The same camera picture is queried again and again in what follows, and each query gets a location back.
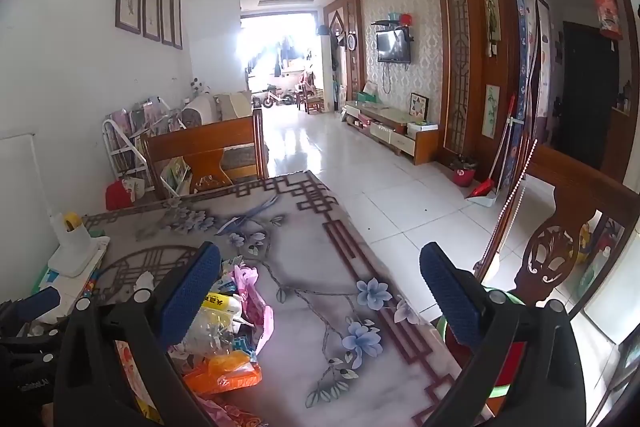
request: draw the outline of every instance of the pink plastic wrapper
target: pink plastic wrapper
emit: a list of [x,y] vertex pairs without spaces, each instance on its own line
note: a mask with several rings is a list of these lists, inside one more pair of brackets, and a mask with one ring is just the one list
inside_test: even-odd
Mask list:
[[242,299],[242,312],[255,326],[254,343],[257,355],[273,334],[273,309],[267,306],[255,289],[255,282],[258,280],[257,269],[234,266],[234,279],[238,286],[238,295]]

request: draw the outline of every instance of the television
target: television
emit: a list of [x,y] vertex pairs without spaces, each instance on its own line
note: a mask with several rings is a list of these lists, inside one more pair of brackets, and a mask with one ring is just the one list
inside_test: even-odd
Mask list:
[[411,63],[411,44],[409,30],[396,28],[376,32],[376,49],[379,62]]

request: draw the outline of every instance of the floral tablecloth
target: floral tablecloth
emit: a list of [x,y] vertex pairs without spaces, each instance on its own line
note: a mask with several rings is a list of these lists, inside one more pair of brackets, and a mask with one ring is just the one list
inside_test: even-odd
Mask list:
[[274,333],[258,356],[262,382],[225,399],[271,426],[420,426],[460,373],[311,172],[85,223],[111,237],[96,286],[105,303],[128,298],[144,271],[157,282],[203,241],[257,267]]

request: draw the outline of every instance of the drawer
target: drawer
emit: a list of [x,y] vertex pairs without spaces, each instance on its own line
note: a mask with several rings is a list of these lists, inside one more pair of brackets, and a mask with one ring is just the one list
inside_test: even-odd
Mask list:
[[385,143],[391,142],[391,135],[393,134],[393,131],[389,129],[389,127],[385,127],[384,125],[376,122],[371,122],[369,132],[371,133],[371,136],[375,136]]
[[390,144],[394,147],[398,147],[399,150],[404,151],[411,156],[415,153],[415,141],[408,136],[392,132]]
[[347,111],[347,114],[355,116],[356,118],[360,114],[360,110],[357,107],[353,107],[353,105],[345,105],[344,108]]

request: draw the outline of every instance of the small wooden chair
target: small wooden chair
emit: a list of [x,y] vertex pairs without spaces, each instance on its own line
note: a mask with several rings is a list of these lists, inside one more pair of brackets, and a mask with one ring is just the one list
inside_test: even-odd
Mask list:
[[305,104],[305,112],[308,114],[309,111],[317,111],[322,112],[324,110],[324,92],[322,89],[316,87],[316,92],[314,93],[307,87],[307,83],[302,83],[302,95],[303,95],[303,103]]
[[[255,165],[223,171],[220,163],[225,147],[252,144],[255,147]],[[162,185],[156,162],[182,156],[191,168],[193,194],[204,190],[232,185],[233,180],[255,175],[267,177],[262,110],[254,109],[251,116],[225,120],[207,125],[182,129],[159,136],[143,136],[142,149],[159,200],[168,199]]]

